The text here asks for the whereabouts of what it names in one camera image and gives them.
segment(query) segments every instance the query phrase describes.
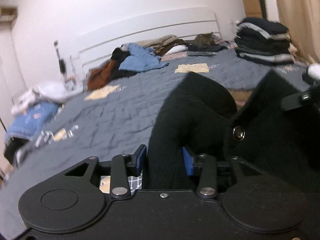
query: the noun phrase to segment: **curtain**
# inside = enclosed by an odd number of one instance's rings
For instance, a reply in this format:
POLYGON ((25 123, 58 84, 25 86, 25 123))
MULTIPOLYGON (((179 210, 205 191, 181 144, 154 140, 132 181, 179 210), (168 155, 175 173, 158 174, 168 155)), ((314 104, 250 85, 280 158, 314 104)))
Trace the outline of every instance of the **curtain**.
POLYGON ((320 62, 320 0, 277 0, 280 21, 289 28, 297 55, 320 62))

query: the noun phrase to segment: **light blue clothing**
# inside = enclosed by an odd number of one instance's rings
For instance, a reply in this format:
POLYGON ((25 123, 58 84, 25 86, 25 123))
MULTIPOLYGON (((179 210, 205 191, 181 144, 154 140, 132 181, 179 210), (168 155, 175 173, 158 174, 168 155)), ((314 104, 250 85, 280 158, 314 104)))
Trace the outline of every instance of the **light blue clothing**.
POLYGON ((11 137, 31 140, 41 131, 44 124, 54 117, 58 108, 57 104, 45 101, 28 108, 26 113, 19 114, 7 128, 5 141, 7 142, 11 137))
POLYGON ((145 49, 136 43, 129 43, 127 49, 130 56, 121 63, 119 70, 145 72, 168 65, 168 63, 159 62, 161 57, 156 56, 152 47, 145 49))

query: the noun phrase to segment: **white headboard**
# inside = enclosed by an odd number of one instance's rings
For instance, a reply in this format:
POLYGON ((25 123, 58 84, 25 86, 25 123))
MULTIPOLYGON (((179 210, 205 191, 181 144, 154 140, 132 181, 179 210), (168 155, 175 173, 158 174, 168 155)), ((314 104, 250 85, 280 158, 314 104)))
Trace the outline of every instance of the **white headboard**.
POLYGON ((79 35, 72 42, 71 58, 77 75, 83 78, 90 69, 110 58, 113 50, 124 43, 168 34, 192 40, 199 33, 209 32, 220 36, 216 15, 207 7, 145 14, 79 35))

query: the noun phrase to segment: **black clothing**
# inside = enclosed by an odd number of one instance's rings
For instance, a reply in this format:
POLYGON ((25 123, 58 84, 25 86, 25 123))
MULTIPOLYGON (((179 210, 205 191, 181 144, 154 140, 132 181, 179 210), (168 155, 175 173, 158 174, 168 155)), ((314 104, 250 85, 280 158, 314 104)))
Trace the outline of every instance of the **black clothing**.
POLYGON ((283 97, 297 92, 270 71, 236 113, 225 88, 189 73, 156 119, 143 187, 193 187, 181 150, 188 145, 196 154, 214 155, 218 160, 240 156, 305 192, 320 192, 320 113, 313 105, 289 112, 280 108, 283 97), (240 142, 233 136, 238 125, 245 130, 240 142))
POLYGON ((115 50, 112 52, 111 59, 116 60, 118 64, 116 64, 111 71, 110 81, 124 77, 132 77, 137 74, 137 72, 131 70, 119 70, 120 64, 129 56, 129 51, 122 51, 120 48, 115 48, 115 50))
POLYGON ((288 59, 283 59, 282 61, 271 61, 271 60, 266 60, 266 59, 261 59, 261 58, 256 58, 256 57, 250 57, 248 55, 243 55, 241 56, 241 52, 239 50, 235 49, 235 52, 237 54, 238 58, 243 58, 246 59, 248 61, 252 61, 258 64, 263 64, 263 65, 267 65, 267 66, 278 66, 278 65, 289 65, 289 64, 293 64, 293 60, 288 60, 288 59))
POLYGON ((256 17, 247 17, 243 19, 238 25, 241 23, 252 23, 261 29, 265 30, 267 33, 271 35, 283 34, 288 32, 288 28, 281 23, 270 22, 267 19, 261 19, 256 17))
POLYGON ((277 44, 267 44, 267 43, 262 43, 260 41, 254 41, 254 40, 248 41, 247 38, 242 39, 242 37, 235 38, 235 42, 238 46, 242 45, 242 46, 249 47, 251 49, 261 50, 261 51, 265 51, 265 52, 277 52, 277 55, 282 54, 281 52, 287 51, 289 48, 289 46, 287 46, 286 43, 284 43, 283 45, 281 45, 281 43, 280 44, 278 44, 278 43, 277 44))
POLYGON ((195 44, 186 44, 188 51, 203 51, 203 52, 219 52, 223 49, 227 49, 226 46, 222 45, 203 45, 198 46, 195 44))
POLYGON ((278 51, 260 51, 255 50, 243 45, 238 45, 237 48, 235 48, 235 51, 249 53, 249 54, 255 54, 255 55, 261 55, 261 56, 274 56, 279 54, 290 54, 288 49, 278 50, 278 51))
POLYGON ((274 40, 274 39, 266 39, 260 32, 257 32, 251 28, 242 28, 237 32, 237 36, 239 37, 249 37, 251 40, 249 41, 260 41, 263 43, 272 43, 272 44, 277 44, 278 42, 282 43, 287 43, 288 47, 290 45, 289 40, 274 40))
POLYGON ((12 138, 9 142, 9 145, 4 150, 4 157, 12 165, 14 161, 14 155, 20 147, 24 146, 28 140, 21 138, 12 138))

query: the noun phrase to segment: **gray bedspread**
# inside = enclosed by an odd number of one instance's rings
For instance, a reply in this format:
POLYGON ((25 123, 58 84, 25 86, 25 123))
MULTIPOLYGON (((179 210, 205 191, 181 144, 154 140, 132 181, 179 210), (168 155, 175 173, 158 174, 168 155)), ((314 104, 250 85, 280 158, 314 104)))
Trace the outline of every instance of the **gray bedspread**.
MULTIPOLYGON (((174 73, 179 64, 207 63, 209 73, 201 73, 229 89, 253 89, 270 67, 239 59, 233 49, 214 57, 186 57, 169 61, 163 69, 113 81, 117 91, 104 99, 84 101, 82 94, 66 104, 56 120, 45 130, 56 133, 61 128, 79 129, 74 136, 35 148, 0 190, 0 232, 12 239, 25 230, 18 212, 20 196, 28 188, 73 164, 98 156, 100 161, 115 155, 133 153, 140 144, 148 145, 149 136, 163 101, 183 79, 174 73)), ((301 79, 304 71, 297 65, 274 68, 301 90, 308 88, 301 79)))

